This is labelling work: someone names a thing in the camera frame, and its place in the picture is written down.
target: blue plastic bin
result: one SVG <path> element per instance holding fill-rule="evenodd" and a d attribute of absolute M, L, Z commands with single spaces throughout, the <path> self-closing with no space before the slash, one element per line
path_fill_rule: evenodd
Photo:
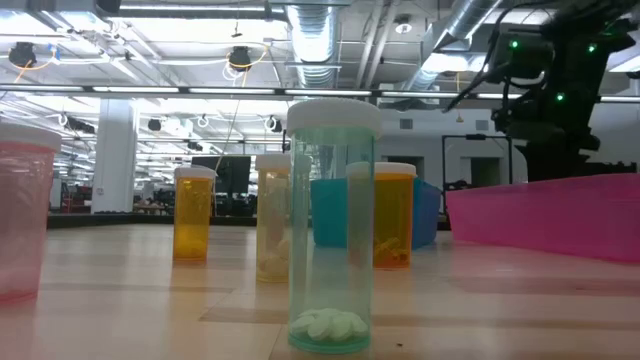
<path fill-rule="evenodd" d="M 311 181 L 313 240 L 320 247 L 347 247 L 347 179 Z"/>
<path fill-rule="evenodd" d="M 428 183 L 413 181 L 413 250 L 431 245 L 438 231 L 440 190 Z"/>

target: ductwork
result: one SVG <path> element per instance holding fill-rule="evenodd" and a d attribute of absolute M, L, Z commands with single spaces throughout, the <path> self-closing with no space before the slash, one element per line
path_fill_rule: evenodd
<path fill-rule="evenodd" d="M 423 55 L 425 63 L 413 77 L 405 82 L 403 89 L 409 91 L 426 91 L 436 81 L 439 71 L 429 69 L 428 58 L 437 49 L 457 41 L 469 39 L 478 30 L 487 17 L 500 5 L 501 0 L 456 0 L 451 16 L 444 28 L 431 24 L 425 34 Z"/>
<path fill-rule="evenodd" d="M 286 7 L 293 27 L 291 39 L 297 62 L 321 64 L 331 62 L 335 53 L 336 7 L 292 5 Z M 303 88 L 332 88 L 335 68 L 298 67 L 298 81 Z"/>

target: pink plastic container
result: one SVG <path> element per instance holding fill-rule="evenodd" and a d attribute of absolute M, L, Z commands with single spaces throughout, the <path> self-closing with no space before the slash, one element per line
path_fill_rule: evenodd
<path fill-rule="evenodd" d="M 640 175 L 447 193 L 456 241 L 640 262 Z"/>
<path fill-rule="evenodd" d="M 35 297 L 58 134 L 0 123 L 0 304 Z"/>

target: pink cup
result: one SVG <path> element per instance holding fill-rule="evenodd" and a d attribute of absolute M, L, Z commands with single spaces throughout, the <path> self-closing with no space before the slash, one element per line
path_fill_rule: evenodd
<path fill-rule="evenodd" d="M 60 135 L 0 123 L 0 304 L 36 297 Z"/>

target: pink tray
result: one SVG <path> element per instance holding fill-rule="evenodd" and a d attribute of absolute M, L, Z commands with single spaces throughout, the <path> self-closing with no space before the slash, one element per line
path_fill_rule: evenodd
<path fill-rule="evenodd" d="M 640 175 L 447 193 L 456 241 L 640 262 Z"/>

